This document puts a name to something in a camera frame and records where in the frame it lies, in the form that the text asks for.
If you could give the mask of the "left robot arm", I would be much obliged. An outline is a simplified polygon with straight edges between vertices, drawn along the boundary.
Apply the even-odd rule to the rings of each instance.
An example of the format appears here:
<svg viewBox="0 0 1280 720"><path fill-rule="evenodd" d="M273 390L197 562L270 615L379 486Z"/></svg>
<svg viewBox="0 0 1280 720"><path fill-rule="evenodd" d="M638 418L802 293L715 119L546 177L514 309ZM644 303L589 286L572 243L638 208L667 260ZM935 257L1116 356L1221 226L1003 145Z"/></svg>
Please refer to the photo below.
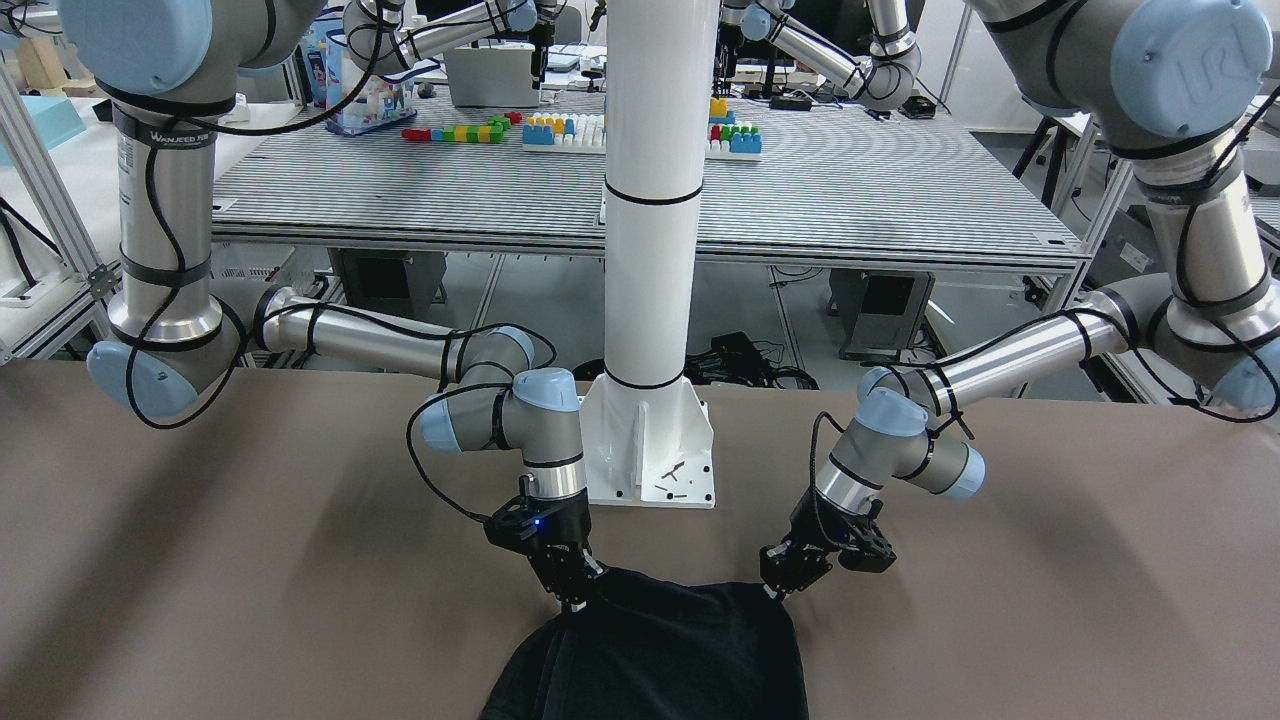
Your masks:
<svg viewBox="0 0 1280 720"><path fill-rule="evenodd" d="M1089 114L1129 161L1162 273L1130 277L933 363L861 378L852 420L808 486L787 534L760 551L764 592L806 589L835 564L884 571L896 555L876 520L905 480L973 496L986 462L946 436L963 407L1107 354L1144 348L1206 387L1196 409L1225 421L1277 413L1277 279L1258 238L1240 120L1274 60L1254 1L975 1L1023 97Z"/></svg>

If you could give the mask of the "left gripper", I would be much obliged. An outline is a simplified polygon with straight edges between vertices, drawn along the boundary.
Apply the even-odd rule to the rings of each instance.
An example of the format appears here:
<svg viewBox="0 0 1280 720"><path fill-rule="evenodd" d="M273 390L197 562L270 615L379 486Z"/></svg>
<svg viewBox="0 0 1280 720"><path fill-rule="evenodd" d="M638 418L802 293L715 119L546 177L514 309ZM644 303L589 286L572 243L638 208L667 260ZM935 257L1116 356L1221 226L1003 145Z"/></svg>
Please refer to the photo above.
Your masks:
<svg viewBox="0 0 1280 720"><path fill-rule="evenodd" d="M847 512L818 489L805 489L791 512L790 532L780 543L760 548L765 597L783 602L804 592L832 569L832 553L849 571L890 569L897 555L876 524L882 507L883 502L874 498L867 512Z"/></svg>

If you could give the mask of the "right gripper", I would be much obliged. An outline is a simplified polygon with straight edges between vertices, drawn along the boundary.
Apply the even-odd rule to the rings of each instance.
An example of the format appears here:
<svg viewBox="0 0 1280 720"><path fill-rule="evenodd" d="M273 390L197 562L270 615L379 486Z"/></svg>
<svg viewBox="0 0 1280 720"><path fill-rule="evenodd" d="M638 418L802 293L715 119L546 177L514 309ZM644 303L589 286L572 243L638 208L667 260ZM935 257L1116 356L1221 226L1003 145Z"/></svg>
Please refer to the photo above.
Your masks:
<svg viewBox="0 0 1280 720"><path fill-rule="evenodd" d="M517 495L485 520L490 544L525 556L544 589L566 612L599 597L605 570L591 556L586 492L563 498Z"/></svg>

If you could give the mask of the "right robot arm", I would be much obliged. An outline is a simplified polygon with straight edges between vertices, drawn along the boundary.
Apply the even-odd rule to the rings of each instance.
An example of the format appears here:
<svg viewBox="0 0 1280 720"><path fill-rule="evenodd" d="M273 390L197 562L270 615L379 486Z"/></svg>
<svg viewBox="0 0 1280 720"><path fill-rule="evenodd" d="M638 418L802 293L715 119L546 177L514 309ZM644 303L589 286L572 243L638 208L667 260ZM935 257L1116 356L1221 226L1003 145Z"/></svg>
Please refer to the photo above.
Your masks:
<svg viewBox="0 0 1280 720"><path fill-rule="evenodd" d="M539 366L535 334L512 325L449 331L285 287L215 281L212 184L219 120L239 72L274 67L320 1L63 1L61 27L111 99L119 137L122 291L111 334L86 359L96 386L142 423L195 418L251 350L321 356L436 379L408 442L443 452L516 450L516 498L474 514L488 539L526 557L564 609L596 594L573 375Z"/></svg>

